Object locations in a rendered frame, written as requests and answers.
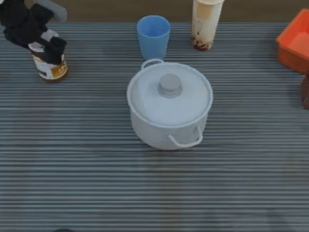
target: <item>orange basket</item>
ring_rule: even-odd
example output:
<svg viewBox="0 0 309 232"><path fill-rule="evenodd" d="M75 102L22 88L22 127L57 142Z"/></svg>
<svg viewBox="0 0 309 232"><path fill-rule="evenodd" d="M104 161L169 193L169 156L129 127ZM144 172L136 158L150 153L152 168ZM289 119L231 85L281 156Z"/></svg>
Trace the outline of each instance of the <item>orange basket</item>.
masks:
<svg viewBox="0 0 309 232"><path fill-rule="evenodd" d="M309 71L309 9L303 9L276 39L279 62L299 73Z"/></svg>

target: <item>table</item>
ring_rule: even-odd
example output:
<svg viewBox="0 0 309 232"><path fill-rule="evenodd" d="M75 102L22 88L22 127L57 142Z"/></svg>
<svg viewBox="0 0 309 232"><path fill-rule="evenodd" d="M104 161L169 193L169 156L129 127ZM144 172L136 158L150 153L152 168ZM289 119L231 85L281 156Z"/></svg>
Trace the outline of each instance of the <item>table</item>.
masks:
<svg viewBox="0 0 309 232"><path fill-rule="evenodd" d="M213 48L172 24L166 61L214 90L205 139L159 152L137 139L126 87L139 71L134 24L51 24L69 76L46 84L0 38L0 231L302 232L309 226L303 75L277 62L286 24L220 24Z"/></svg>

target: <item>can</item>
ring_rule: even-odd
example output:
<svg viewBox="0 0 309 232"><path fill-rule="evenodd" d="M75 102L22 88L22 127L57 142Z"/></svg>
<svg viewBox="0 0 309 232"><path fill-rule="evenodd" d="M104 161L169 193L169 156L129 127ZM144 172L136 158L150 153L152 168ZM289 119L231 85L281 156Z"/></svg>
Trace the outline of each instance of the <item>can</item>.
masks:
<svg viewBox="0 0 309 232"><path fill-rule="evenodd" d="M193 0L192 46L200 51L211 49L224 0Z"/></svg>
<svg viewBox="0 0 309 232"><path fill-rule="evenodd" d="M42 34L42 38L50 41L52 37L59 37L59 35L52 30L48 30ZM34 63L39 71L40 77L46 82L61 81L68 73L68 66L64 54L61 56L61 64L49 64L40 59L40 55L44 53L44 46L34 42L29 44Z"/></svg>

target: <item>blue cup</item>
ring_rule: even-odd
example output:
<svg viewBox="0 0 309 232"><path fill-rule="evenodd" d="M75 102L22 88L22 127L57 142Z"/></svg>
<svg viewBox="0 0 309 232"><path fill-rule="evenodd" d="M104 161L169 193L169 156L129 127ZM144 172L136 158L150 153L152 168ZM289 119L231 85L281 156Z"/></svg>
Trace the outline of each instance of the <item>blue cup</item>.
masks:
<svg viewBox="0 0 309 232"><path fill-rule="evenodd" d="M170 23L158 15L142 18L137 23L140 52L144 59L163 59L169 43Z"/></svg>

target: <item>brown floor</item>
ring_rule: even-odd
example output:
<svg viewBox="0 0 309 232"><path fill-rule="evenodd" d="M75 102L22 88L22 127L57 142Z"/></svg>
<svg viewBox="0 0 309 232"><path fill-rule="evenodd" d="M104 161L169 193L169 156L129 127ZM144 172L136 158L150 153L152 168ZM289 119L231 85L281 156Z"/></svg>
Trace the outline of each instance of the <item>brown floor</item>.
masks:
<svg viewBox="0 0 309 232"><path fill-rule="evenodd" d="M135 22L155 14L170 21L191 21L192 0L53 1L68 9L70 22ZM225 0L221 21L287 22L302 8L309 8L309 0Z"/></svg>

